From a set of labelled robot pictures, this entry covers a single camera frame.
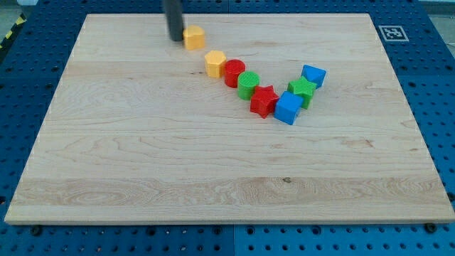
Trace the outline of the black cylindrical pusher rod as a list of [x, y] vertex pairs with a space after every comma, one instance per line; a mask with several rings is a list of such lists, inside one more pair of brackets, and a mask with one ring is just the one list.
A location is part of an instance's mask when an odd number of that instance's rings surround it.
[[181, 0], [163, 0], [163, 10], [168, 26], [168, 34], [172, 41], [183, 40], [183, 7]]

